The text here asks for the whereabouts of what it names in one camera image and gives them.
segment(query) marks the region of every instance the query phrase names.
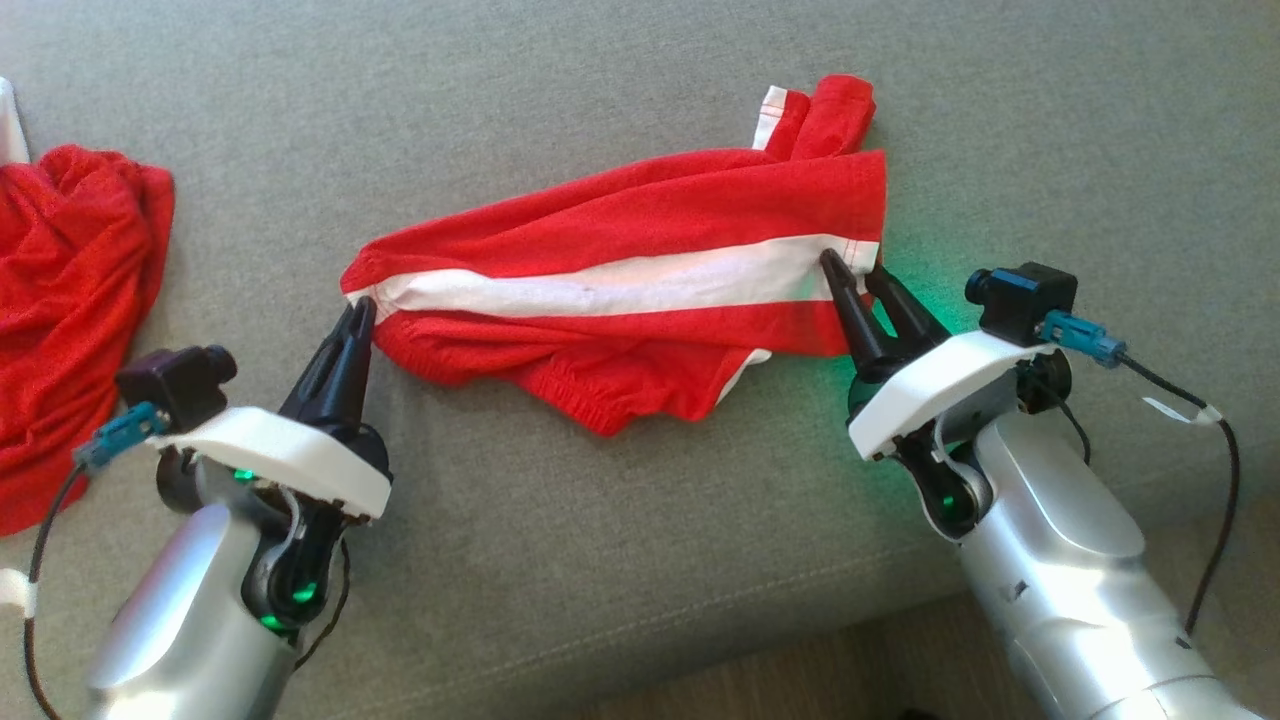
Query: gray couch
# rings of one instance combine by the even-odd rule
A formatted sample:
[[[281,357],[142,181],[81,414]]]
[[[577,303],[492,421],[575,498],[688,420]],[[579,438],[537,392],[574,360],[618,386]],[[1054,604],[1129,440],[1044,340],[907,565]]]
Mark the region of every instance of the gray couch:
[[[1280,5],[1133,0],[6,0],[0,76],[33,152],[170,168],[178,211],[137,350],[220,342],[274,406],[383,233],[675,151],[748,145],[771,85],[876,83],[890,266],[956,327],[969,272],[1036,259],[1078,309],[1239,428],[1275,487]],[[1217,512],[1221,437],[1078,363],[1096,468],[1147,527]],[[398,477],[355,589],[280,716],[539,717],[961,587],[891,466],[844,436],[847,361],[753,368],[700,424],[600,439],[497,383],[379,357]],[[41,667],[68,716],[177,527],[128,456],[56,527]],[[24,565],[32,534],[0,542]],[[5,611],[6,637],[18,634]],[[17,647],[5,716],[35,716]]]

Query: blue connector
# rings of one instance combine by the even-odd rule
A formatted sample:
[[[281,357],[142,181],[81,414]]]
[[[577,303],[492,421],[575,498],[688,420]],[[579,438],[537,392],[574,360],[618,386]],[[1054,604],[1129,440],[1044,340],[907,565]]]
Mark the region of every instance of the blue connector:
[[[1102,325],[1061,310],[1050,310],[1044,315],[1041,340],[1078,350],[1107,369],[1120,365],[1119,356],[1126,347],[1123,340],[1107,337],[1107,329]]]
[[[84,465],[90,475],[106,468],[125,450],[142,445],[151,436],[168,429],[169,420],[150,402],[140,402],[129,407],[124,415],[93,430],[88,442],[72,451],[72,460]]]

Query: robotic arm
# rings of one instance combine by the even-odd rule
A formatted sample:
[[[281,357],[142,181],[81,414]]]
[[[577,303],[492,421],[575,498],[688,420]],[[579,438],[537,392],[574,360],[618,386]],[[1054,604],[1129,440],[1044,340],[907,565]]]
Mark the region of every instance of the robotic arm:
[[[372,325],[370,301],[348,307],[275,414],[227,407],[218,386],[236,368],[218,347],[160,351],[118,375],[127,404],[165,425],[147,441],[161,450],[156,486],[191,518],[113,621],[87,717],[274,715],[334,550],[390,492],[387,447],[361,421]]]
[[[1034,263],[979,272],[966,297],[983,305],[983,329],[951,337],[877,266],[864,282],[893,324],[890,337],[840,256],[826,251],[822,266],[856,369],[850,439],[864,460],[892,457],[911,474],[1046,712],[1258,720],[1215,678],[1143,568],[1138,525],[1034,418],[1070,391],[1070,365],[1044,337],[1071,329],[1075,278]]]

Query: green light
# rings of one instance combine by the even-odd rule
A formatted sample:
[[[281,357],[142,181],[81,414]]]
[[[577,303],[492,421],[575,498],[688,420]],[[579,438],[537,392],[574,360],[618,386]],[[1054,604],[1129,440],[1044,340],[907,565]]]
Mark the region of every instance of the green light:
[[[311,598],[316,594],[316,584],[311,583],[307,587],[293,593],[294,602],[311,602]]]

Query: red garment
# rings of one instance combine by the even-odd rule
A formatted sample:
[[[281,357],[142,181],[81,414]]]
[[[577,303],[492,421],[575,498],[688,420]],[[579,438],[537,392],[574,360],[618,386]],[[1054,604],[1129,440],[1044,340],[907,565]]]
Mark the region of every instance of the red garment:
[[[872,86],[772,88],[753,150],[646,160],[431,220],[342,278],[378,345],[431,382],[508,379],[600,434],[704,418],[769,351],[846,352],[817,260],[877,259],[884,158],[858,150]]]
[[[68,145],[0,167],[0,536],[45,516],[72,450],[111,418],[173,204],[166,170],[119,152]]]

